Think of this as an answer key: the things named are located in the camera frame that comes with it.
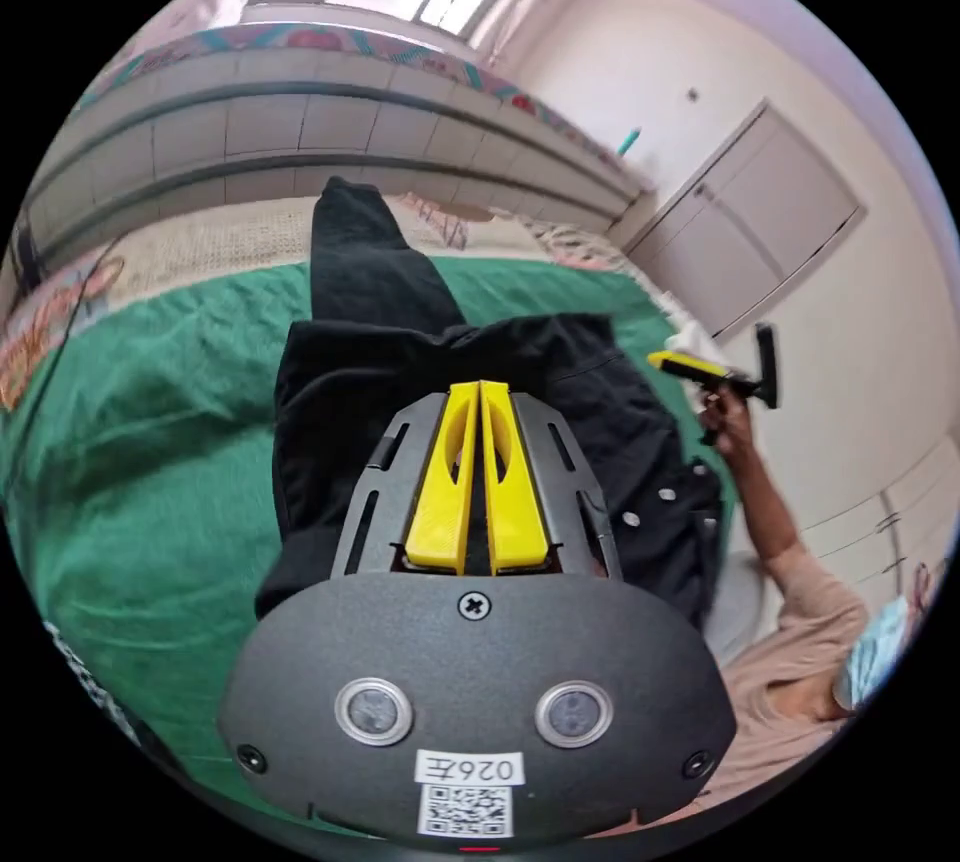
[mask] black screw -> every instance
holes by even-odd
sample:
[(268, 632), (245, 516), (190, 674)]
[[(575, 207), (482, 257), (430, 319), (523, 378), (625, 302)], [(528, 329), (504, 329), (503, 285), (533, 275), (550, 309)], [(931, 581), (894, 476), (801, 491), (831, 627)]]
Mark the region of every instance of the black screw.
[(263, 775), (267, 771), (267, 760), (263, 757), (263, 753), (252, 745), (237, 746), (237, 761), (254, 775)]
[(709, 752), (694, 752), (683, 763), (683, 777), (685, 779), (699, 779), (713, 768), (713, 756)]

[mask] white wall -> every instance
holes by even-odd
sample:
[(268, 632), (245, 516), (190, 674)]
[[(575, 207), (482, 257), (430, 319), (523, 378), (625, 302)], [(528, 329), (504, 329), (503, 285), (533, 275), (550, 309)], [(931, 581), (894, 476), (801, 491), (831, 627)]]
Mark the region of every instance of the white wall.
[[(784, 406), (763, 417), (774, 469), (804, 525), (894, 481), (960, 406), (960, 330), (937, 250), (905, 183), (858, 119), (808, 70), (694, 0), (577, 0), (517, 71), (520, 84), (618, 146), (656, 197), (628, 239), (761, 101), (833, 163), (865, 220), (765, 318), (780, 333)], [(700, 98), (690, 102), (695, 88)], [(752, 340), (723, 340), (753, 365)]]

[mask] patterned border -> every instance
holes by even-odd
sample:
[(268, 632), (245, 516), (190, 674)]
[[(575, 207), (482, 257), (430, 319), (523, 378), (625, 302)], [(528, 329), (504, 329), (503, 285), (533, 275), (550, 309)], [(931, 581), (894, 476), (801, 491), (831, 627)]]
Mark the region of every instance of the patterned border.
[(550, 126), (555, 132), (559, 132), (608, 168), (627, 177), (619, 156), (593, 141), (553, 109), (531, 98), (506, 79), (479, 69), (470, 62), (464, 62), (462, 59), (425, 46), (413, 45), (404, 39), (339, 25), (264, 22), (195, 32), (186, 38), (169, 42), (138, 55), (117, 72), (100, 76), (80, 97), (68, 121), (106, 93), (126, 85), (141, 75), (156, 72), (177, 62), (183, 62), (185, 59), (195, 59), (216, 52), (267, 48), (318, 49), (326, 52), (369, 55), (395, 65), (406, 65), (413, 69), (444, 76), (459, 85), (483, 92), (485, 95), (492, 95), (502, 102), (509, 102), (520, 111), (527, 112), (544, 125)]

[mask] button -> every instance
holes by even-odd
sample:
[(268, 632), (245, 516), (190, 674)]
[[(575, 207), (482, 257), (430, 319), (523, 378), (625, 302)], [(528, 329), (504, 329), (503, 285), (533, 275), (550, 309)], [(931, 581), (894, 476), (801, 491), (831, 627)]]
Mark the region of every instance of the button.
[(558, 749), (579, 749), (610, 728), (613, 703), (592, 682), (563, 682), (544, 693), (534, 722), (541, 738)]
[(355, 679), (337, 694), (337, 724), (364, 745), (393, 745), (410, 731), (413, 708), (395, 685), (383, 679)]
[(367, 735), (383, 735), (396, 724), (397, 703), (381, 689), (363, 689), (347, 704), (347, 717)]
[(580, 739), (600, 721), (600, 703), (586, 692), (567, 692), (547, 711), (550, 728), (565, 739)]

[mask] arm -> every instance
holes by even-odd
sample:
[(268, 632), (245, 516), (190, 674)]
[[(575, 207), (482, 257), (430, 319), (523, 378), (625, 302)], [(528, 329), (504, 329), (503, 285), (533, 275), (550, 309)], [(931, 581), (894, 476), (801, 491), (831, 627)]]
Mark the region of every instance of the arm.
[(800, 540), (796, 523), (754, 445), (746, 404), (724, 388), (707, 397), (700, 418), (717, 432), (717, 451), (733, 475), (750, 540), (783, 595), (781, 628), (799, 620), (842, 619), (844, 631), (849, 628), (859, 634), (866, 625), (866, 608)]
[(727, 387), (708, 396), (700, 416), (717, 432), (716, 448), (730, 469), (753, 542), (781, 591), (793, 564), (806, 554), (796, 523), (777, 491), (753, 440), (750, 410)]

